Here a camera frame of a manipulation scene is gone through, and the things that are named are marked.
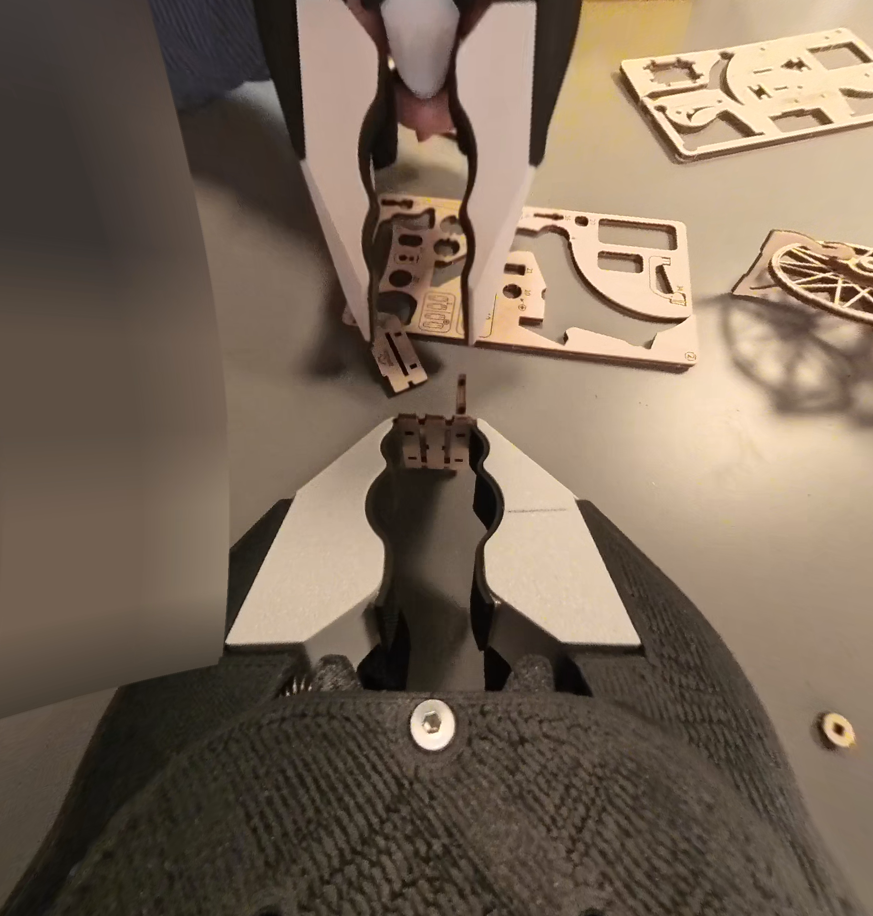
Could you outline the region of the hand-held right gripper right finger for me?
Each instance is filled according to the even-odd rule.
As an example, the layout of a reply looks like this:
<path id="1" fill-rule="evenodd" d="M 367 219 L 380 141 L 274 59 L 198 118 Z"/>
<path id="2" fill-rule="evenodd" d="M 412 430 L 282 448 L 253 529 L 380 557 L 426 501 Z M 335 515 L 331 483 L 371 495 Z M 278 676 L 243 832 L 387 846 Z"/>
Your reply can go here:
<path id="1" fill-rule="evenodd" d="M 476 419 L 470 435 L 476 547 L 471 619 L 485 675 L 524 658 L 552 669 L 587 651 L 635 655 L 641 637 L 568 487 Z"/>

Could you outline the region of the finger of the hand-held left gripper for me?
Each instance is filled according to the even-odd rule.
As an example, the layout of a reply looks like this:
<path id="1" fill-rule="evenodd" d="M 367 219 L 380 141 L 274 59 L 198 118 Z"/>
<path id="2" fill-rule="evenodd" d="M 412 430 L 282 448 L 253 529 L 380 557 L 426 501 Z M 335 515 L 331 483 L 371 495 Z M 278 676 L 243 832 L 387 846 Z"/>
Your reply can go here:
<path id="1" fill-rule="evenodd" d="M 534 175 L 535 26 L 534 2 L 495 2 L 457 48 L 451 98 L 468 157 L 459 215 L 467 240 L 462 281 L 470 345 L 485 329 Z"/>
<path id="2" fill-rule="evenodd" d="M 349 2 L 298 1 L 305 181 L 352 317 L 375 336 L 373 147 L 385 123 L 387 67 Z"/>

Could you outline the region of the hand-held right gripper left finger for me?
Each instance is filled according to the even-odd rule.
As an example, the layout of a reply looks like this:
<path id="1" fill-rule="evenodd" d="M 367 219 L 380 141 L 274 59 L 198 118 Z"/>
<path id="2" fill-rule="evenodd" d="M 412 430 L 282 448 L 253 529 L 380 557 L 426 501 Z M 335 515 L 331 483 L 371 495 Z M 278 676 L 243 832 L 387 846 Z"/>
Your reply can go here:
<path id="1" fill-rule="evenodd" d="M 359 668 L 386 651 L 384 540 L 367 509 L 387 470 L 385 419 L 300 487 L 226 636 L 231 651 L 302 649 Z"/>

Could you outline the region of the small notched wooden model assembly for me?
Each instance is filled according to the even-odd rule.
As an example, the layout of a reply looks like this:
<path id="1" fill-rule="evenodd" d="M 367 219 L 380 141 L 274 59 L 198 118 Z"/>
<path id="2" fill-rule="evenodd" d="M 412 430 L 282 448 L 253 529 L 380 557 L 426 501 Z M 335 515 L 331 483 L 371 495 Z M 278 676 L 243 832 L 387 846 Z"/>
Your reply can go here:
<path id="1" fill-rule="evenodd" d="M 397 416 L 394 426 L 404 468 L 455 473 L 468 463 L 476 419 L 468 413 L 467 393 L 467 376 L 460 374 L 450 415 Z"/>

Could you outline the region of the slotted wooden model part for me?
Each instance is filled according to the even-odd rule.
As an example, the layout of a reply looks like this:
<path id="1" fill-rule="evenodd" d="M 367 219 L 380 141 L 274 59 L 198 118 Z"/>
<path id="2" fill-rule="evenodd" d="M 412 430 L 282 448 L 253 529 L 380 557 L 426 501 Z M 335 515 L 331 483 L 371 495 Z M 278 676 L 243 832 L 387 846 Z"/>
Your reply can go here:
<path id="1" fill-rule="evenodd" d="M 384 323 L 376 329 L 371 352 L 393 394 L 404 393 L 429 381 L 414 346 L 399 323 Z"/>

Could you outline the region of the wooden spoked wheel model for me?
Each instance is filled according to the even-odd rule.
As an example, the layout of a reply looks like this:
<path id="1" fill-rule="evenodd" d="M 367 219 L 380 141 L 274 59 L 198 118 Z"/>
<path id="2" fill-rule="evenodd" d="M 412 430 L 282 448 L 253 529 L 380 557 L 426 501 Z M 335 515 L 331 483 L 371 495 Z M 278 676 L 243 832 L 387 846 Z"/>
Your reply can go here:
<path id="1" fill-rule="evenodd" d="M 873 336 L 873 246 L 774 229 L 731 295 L 807 308 Z"/>

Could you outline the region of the person's left hand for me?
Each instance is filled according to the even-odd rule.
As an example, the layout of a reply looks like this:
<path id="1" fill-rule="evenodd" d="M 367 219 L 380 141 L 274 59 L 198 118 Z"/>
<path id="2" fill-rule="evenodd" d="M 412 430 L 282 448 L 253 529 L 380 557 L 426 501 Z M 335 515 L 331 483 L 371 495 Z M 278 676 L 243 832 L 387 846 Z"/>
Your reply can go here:
<path id="1" fill-rule="evenodd" d="M 434 136 L 456 135 L 445 86 L 429 98 L 419 98 L 404 83 L 397 81 L 395 109 L 398 123 L 412 130 L 421 143 Z"/>

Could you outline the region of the dark blue striped cloth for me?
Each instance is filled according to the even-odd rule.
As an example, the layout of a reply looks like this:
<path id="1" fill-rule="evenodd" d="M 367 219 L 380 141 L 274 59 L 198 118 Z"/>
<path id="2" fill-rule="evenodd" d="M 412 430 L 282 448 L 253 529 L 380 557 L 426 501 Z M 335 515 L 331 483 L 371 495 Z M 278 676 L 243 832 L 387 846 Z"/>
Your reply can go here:
<path id="1" fill-rule="evenodd" d="M 295 99 L 301 81 L 294 2 L 150 1 L 168 84 L 179 113 L 245 83 L 273 81 Z"/>

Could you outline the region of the wooden part sheet curved cutouts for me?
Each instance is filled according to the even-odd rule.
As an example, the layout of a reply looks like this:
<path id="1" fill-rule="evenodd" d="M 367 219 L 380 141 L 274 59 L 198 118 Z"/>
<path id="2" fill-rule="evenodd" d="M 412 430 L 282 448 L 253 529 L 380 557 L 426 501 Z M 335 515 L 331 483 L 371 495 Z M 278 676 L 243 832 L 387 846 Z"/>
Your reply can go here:
<path id="1" fill-rule="evenodd" d="M 873 50 L 849 29 L 628 59 L 621 75 L 681 161 L 873 124 Z"/>

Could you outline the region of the wooden part sheet large cutouts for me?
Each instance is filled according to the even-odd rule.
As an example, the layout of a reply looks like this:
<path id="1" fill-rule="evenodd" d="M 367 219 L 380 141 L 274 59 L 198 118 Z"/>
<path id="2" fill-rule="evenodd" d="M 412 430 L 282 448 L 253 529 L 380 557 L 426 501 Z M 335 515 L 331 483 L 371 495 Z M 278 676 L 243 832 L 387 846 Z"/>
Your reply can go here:
<path id="1" fill-rule="evenodd" d="M 435 278 L 437 269 L 460 265 L 467 254 L 460 203 L 402 193 L 382 194 L 379 202 L 382 221 L 393 226 L 381 294 L 398 293 L 413 304 L 402 330 L 420 340 L 465 344 L 461 279 Z M 545 337 L 538 332 L 545 320 L 545 278 L 534 253 L 511 250 L 479 347 L 663 369 L 694 365 L 698 344 L 684 223 L 524 207 L 516 232 L 563 238 L 589 292 L 610 309 L 652 324 L 652 338 L 633 344 L 579 327 L 567 329 L 561 340 Z"/>

